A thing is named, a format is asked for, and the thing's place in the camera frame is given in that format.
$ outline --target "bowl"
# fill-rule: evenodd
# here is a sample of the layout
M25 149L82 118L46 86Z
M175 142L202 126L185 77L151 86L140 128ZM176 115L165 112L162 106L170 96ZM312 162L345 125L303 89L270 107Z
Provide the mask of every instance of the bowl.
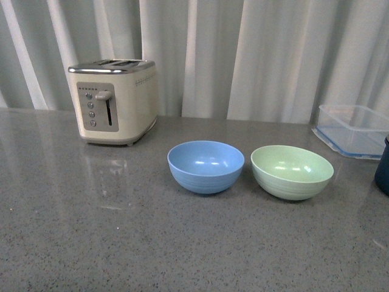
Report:
M334 168L311 151L285 145L270 145L251 154L254 177L271 195L286 200L305 200L320 193Z
M211 194L228 189L238 179L244 164L236 148L215 141L190 141L168 153L171 174L187 190Z

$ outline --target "gray speckled countertop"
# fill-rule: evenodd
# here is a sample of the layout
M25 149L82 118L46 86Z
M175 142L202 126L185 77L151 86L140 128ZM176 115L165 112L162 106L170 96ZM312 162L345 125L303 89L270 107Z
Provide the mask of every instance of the gray speckled countertop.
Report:
M178 185L190 140L245 156L228 190ZM312 150L335 169L299 203L255 181L254 149ZM389 197L377 161L329 149L309 125L160 117L132 147L85 144L72 112L0 110L1 291L388 291Z

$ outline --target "toaster chrome top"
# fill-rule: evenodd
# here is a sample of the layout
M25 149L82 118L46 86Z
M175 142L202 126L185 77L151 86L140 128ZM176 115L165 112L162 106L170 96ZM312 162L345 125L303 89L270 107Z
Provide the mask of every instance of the toaster chrome top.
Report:
M129 74L154 65L154 61L147 60L107 59L74 65L69 67L68 71L82 74Z

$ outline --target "cream toaster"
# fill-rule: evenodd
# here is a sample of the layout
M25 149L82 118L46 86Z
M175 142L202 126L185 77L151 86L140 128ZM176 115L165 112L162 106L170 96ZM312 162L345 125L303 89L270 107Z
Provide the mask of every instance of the cream toaster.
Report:
M155 124L153 61L101 60L68 71L78 130L86 142L132 145Z

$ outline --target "curtain fold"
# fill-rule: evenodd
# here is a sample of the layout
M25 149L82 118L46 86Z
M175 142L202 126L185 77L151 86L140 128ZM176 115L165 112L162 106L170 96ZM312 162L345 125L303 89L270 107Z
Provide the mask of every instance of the curtain fold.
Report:
M143 58L161 115L389 116L389 0L0 0L0 47L1 107L73 110L69 66Z

